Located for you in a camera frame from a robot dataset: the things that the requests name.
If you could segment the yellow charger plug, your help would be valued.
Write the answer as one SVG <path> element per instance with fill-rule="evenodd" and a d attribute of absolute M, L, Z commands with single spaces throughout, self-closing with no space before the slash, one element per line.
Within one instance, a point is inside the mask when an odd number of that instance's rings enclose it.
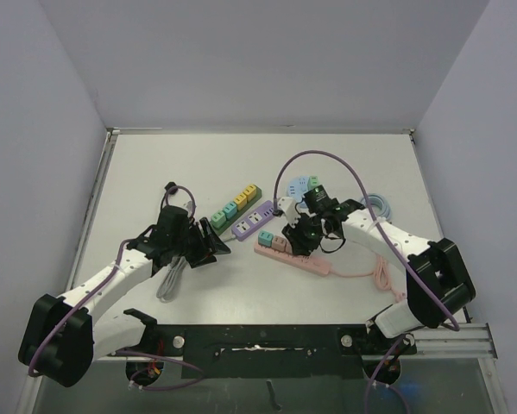
<path fill-rule="evenodd" d="M 256 185 L 247 185 L 243 190 L 243 195 L 246 197 L 247 202 L 250 203 L 257 197 L 258 187 Z"/>
<path fill-rule="evenodd" d="M 241 211 L 249 202 L 249 197 L 244 192 L 238 194 L 233 199 L 237 211 Z"/>

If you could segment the green charger plug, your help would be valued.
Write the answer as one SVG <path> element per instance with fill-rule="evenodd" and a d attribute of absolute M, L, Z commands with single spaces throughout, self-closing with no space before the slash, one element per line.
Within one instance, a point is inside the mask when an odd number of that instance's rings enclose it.
<path fill-rule="evenodd" d="M 307 181 L 307 189 L 312 190 L 320 185 L 317 176 L 309 176 Z"/>
<path fill-rule="evenodd" d="M 222 210 L 218 210 L 211 216 L 210 223 L 214 229 L 221 229 L 226 221 L 225 213 Z"/>

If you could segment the teal charger plug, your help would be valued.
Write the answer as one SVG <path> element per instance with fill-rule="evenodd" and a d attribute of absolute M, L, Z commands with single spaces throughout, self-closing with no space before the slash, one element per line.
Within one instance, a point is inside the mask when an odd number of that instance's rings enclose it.
<path fill-rule="evenodd" d="M 270 232 L 262 230 L 258 235 L 258 244 L 265 248 L 271 248 L 274 235 Z"/>
<path fill-rule="evenodd" d="M 228 202 L 222 209 L 227 220 L 230 220 L 237 214 L 236 206 L 233 201 Z"/>

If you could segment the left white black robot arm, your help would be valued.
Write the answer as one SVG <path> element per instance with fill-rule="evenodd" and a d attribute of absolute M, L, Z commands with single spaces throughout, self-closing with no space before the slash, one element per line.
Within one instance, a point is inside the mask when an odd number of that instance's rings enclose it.
<path fill-rule="evenodd" d="M 177 206 L 162 208 L 155 224 L 121 242 L 107 267 L 68 292 L 57 297 L 45 294 L 35 302 L 18 360 L 30 377 L 46 376 L 70 387 L 108 354 L 125 348 L 150 353 L 158 341 L 152 317 L 135 309 L 109 322 L 102 316 L 173 260 L 183 258 L 195 268 L 230 252 L 207 218 L 195 220 Z"/>

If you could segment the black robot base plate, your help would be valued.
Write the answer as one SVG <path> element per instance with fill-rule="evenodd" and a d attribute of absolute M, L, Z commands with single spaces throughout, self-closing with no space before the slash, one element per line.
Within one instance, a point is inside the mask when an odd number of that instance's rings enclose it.
<path fill-rule="evenodd" d="M 384 339 L 362 324 L 158 324 L 134 349 L 183 361 L 183 380 L 201 373 L 207 379 L 360 379 L 386 355 L 380 375 L 394 381 L 400 356 L 417 352 L 411 335 Z"/>

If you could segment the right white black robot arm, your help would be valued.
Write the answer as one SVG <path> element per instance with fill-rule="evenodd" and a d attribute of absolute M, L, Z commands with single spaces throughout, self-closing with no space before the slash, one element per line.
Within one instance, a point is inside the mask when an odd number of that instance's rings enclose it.
<path fill-rule="evenodd" d="M 436 329 L 476 297 L 476 289 L 457 245 L 443 238 L 430 241 L 407 233 L 381 217 L 372 217 L 353 199 L 330 198 L 323 186 L 298 201 L 280 198 L 276 209 L 286 218 L 282 234 L 293 253 L 308 256 L 333 237 L 357 243 L 381 256 L 406 275 L 406 296 L 375 314 L 366 331 L 369 347 L 387 352 L 397 336 L 420 327 Z"/>

